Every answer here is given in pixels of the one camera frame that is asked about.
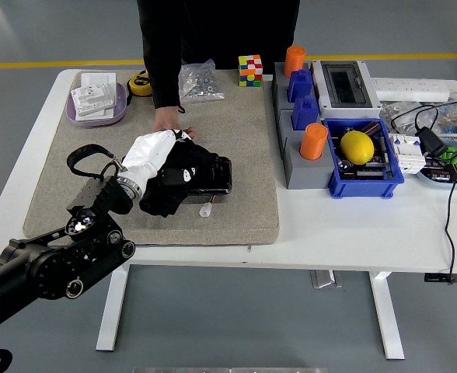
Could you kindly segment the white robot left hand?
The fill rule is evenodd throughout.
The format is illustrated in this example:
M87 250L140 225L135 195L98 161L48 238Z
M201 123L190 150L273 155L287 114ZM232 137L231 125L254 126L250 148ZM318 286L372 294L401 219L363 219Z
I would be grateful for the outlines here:
M134 191L144 191L147 182L164 166L175 143L191 140L182 130L165 130L139 136L125 155L117 180Z

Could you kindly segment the person's right hand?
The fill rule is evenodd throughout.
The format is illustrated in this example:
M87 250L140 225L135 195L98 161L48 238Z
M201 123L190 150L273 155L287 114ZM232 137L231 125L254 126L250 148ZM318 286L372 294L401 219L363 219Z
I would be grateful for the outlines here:
M165 106L155 110L152 132L179 130L180 114L184 113L181 106Z

